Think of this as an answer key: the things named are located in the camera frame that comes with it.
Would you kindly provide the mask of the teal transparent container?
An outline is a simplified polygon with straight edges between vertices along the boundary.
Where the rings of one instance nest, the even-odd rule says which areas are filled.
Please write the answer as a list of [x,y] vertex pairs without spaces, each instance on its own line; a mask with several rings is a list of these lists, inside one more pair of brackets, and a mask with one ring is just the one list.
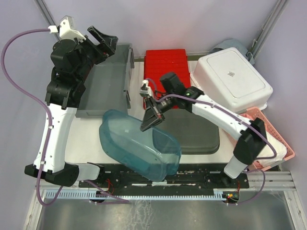
[[154,127],[142,132],[141,123],[121,111],[106,111],[99,127],[102,149],[107,156],[139,175],[161,182],[177,173],[181,146],[161,129]]

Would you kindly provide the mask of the grey plastic storage bin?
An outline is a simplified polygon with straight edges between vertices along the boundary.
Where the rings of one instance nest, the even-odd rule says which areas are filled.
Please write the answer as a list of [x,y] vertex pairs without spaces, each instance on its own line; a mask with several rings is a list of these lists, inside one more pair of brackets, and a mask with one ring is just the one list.
[[131,108],[129,91],[133,68],[132,45],[117,45],[113,56],[92,68],[75,116],[102,117],[110,109],[127,113]]

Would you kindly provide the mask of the dark grey plastic tray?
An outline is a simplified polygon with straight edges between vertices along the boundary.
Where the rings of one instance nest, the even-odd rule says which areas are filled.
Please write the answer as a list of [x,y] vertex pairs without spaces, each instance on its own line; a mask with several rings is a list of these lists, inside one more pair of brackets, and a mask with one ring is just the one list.
[[210,155],[219,149],[219,128],[212,122],[182,109],[169,110],[164,116],[158,127],[178,140],[183,154]]

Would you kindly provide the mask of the red plastic bin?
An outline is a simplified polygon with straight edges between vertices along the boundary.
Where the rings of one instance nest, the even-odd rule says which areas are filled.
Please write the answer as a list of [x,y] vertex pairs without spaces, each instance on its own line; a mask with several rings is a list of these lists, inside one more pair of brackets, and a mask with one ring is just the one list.
[[144,58],[144,78],[148,79],[156,99],[165,95],[160,78],[174,72],[186,88],[191,86],[188,57],[185,49],[147,50]]

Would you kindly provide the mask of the large white plastic tub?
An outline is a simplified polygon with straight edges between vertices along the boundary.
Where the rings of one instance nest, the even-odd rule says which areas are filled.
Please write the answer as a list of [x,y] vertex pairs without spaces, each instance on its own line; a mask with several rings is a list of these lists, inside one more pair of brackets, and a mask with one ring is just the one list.
[[236,113],[252,107],[265,109],[273,93],[272,86],[234,47],[199,58],[190,77],[213,101]]

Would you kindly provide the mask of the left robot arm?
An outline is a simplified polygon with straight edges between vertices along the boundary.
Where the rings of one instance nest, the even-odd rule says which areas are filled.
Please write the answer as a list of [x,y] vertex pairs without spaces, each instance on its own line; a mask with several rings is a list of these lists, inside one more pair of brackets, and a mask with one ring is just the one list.
[[97,164],[65,162],[68,135],[86,90],[85,81],[94,65],[115,54],[118,43],[117,36],[103,34],[94,26],[87,31],[97,45],[73,29],[67,29],[53,45],[50,58],[54,67],[43,102],[47,112],[42,143],[34,163],[24,169],[26,175],[66,187],[76,181],[90,180],[96,187],[106,182],[103,168]]

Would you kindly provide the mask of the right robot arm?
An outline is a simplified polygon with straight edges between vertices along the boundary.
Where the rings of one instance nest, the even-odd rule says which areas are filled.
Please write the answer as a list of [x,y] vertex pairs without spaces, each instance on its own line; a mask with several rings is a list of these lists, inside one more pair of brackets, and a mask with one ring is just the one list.
[[140,95],[146,104],[145,114],[140,130],[142,132],[157,126],[165,120],[164,114],[178,107],[212,122],[234,140],[236,145],[233,156],[220,175],[220,182],[225,187],[237,183],[237,177],[251,165],[260,152],[268,145],[264,121],[257,118],[249,120],[213,101],[202,90],[189,88],[178,76],[169,72],[160,78],[164,93],[160,99],[155,97],[149,79],[142,81]]

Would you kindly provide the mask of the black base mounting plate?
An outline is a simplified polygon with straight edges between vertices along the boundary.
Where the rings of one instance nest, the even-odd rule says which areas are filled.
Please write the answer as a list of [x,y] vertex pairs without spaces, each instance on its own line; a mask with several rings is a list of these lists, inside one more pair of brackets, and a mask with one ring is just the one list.
[[187,186],[198,189],[246,189],[247,175],[241,173],[236,179],[224,174],[225,163],[181,163],[174,175],[168,175],[162,182],[153,182],[121,164],[100,164],[102,175],[93,183],[110,189],[114,195],[120,190],[133,187]]

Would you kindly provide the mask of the pink plastic basket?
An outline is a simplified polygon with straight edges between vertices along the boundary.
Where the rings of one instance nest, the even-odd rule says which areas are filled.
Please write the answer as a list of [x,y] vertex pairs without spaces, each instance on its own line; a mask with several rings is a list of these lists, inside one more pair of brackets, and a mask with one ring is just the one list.
[[286,143],[283,137],[278,133],[278,131],[269,122],[269,120],[266,118],[266,116],[262,113],[262,111],[259,108],[257,107],[249,108],[246,112],[242,113],[241,116],[246,117],[250,120],[255,120],[256,118],[260,118],[261,120],[263,120],[265,123],[266,132],[270,133],[273,137],[275,137],[277,140],[283,143],[287,148],[287,154],[284,156],[284,158],[281,161],[277,161],[267,167],[262,167],[258,161],[254,161],[248,167],[250,170],[262,169],[263,171],[267,171],[268,169],[271,169],[295,156],[295,152],[293,151],[293,149]]

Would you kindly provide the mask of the blue denim cloth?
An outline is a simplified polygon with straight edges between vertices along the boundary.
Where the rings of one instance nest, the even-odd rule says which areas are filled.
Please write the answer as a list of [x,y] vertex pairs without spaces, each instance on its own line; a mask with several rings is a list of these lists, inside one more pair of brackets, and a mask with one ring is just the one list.
[[253,54],[248,51],[248,49],[237,39],[224,40],[223,42],[220,42],[215,47],[213,47],[209,53],[216,53],[218,51],[222,51],[232,47],[236,48],[249,61],[251,65],[255,64]]

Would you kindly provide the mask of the white folded towel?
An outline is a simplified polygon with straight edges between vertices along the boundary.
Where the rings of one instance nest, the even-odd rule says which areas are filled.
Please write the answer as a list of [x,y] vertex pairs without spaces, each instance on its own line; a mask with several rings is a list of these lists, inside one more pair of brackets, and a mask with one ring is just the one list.
[[[271,145],[276,150],[277,155],[274,159],[258,160],[258,162],[260,163],[262,167],[267,167],[277,161],[281,161],[284,158],[284,156],[287,154],[287,148],[283,143],[281,143],[279,140],[277,140],[275,137],[273,137],[268,132],[266,132],[266,136],[267,136],[268,142],[271,143]],[[263,150],[260,152],[260,154],[257,156],[257,158],[270,157],[270,156],[273,156],[273,151],[268,145],[266,145],[263,148]]]

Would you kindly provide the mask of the aluminium frame rail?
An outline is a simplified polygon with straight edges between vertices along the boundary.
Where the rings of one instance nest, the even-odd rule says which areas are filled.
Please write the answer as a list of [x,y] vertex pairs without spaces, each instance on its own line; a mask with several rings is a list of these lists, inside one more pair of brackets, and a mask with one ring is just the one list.
[[209,174],[208,177],[201,179],[199,175],[193,176],[190,174],[179,174],[178,179],[166,179],[163,182],[151,182],[136,174],[123,173],[119,176],[108,176],[111,179],[111,185],[115,188],[134,187],[149,187],[149,186],[200,186],[205,189],[224,189],[234,190],[238,187],[241,189],[259,189],[263,187],[267,190],[287,190],[295,189],[295,184],[290,172],[247,172],[241,174],[237,179],[233,180],[229,185],[223,184],[221,179],[218,179],[218,172]]

